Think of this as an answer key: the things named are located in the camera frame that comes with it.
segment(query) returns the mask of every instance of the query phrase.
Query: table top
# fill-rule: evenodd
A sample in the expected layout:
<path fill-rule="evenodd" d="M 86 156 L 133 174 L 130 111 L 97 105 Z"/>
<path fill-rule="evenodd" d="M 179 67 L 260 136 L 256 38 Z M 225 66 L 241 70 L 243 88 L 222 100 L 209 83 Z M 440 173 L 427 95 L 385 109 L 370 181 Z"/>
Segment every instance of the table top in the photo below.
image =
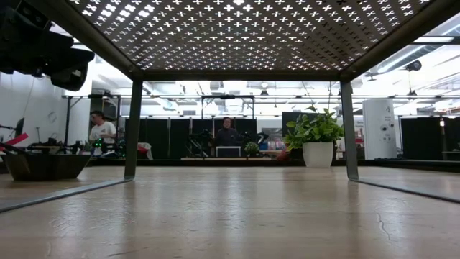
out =
<path fill-rule="evenodd" d="M 282 150 L 260 150 L 259 152 L 261 152 L 261 153 L 276 153 L 276 154 L 280 154 L 282 152 Z"/>
<path fill-rule="evenodd" d="M 196 160 L 208 160 L 208 161 L 222 161 L 222 160 L 227 160 L 227 161 L 244 161 L 244 160 L 250 160 L 250 161 L 256 161 L 256 160 L 271 160 L 271 158 L 181 158 L 181 160 L 184 161 L 196 161 Z"/>

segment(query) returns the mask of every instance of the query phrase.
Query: man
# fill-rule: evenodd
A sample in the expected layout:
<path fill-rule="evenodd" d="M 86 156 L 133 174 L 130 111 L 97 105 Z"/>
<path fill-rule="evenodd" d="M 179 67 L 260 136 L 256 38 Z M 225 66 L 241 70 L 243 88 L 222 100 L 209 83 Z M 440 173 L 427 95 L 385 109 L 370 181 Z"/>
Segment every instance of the man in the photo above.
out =
<path fill-rule="evenodd" d="M 231 128 L 231 119 L 224 117 L 222 129 L 217 132 L 216 147 L 234 147 L 239 146 L 238 132 Z"/>
<path fill-rule="evenodd" d="M 91 129 L 91 133 L 89 135 L 89 140 L 91 142 L 94 142 L 97 139 L 101 138 L 107 144 L 115 143 L 115 126 L 111 122 L 106 122 L 103 112 L 92 111 L 91 121 L 95 124 L 95 126 Z"/>

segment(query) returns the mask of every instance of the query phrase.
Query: monitor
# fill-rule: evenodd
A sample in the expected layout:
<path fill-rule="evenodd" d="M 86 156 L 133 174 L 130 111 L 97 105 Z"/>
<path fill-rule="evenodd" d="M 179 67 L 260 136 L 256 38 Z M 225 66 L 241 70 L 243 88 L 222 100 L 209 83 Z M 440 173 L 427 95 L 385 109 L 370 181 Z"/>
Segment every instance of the monitor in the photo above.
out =
<path fill-rule="evenodd" d="M 239 158 L 241 156 L 241 147 L 216 147 L 216 157 L 218 158 Z"/>

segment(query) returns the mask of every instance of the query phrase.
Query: perforated metal shelf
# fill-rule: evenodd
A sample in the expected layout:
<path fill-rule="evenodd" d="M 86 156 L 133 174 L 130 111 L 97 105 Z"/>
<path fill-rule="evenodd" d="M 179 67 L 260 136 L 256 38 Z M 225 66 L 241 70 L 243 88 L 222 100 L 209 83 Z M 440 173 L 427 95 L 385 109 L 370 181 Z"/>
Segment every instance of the perforated metal shelf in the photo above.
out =
<path fill-rule="evenodd" d="M 341 71 L 430 0 L 67 0 L 145 71 Z"/>

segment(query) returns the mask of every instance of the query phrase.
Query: camera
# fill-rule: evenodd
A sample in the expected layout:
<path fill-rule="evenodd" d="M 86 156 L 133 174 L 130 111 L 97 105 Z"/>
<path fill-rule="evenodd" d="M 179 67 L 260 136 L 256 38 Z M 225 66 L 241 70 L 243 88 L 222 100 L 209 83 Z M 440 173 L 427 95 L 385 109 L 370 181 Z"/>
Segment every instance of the camera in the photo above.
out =
<path fill-rule="evenodd" d="M 73 38 L 49 31 L 51 22 L 22 1 L 0 4 L 0 72 L 51 78 L 53 85 L 78 91 L 94 53 L 72 48 Z"/>

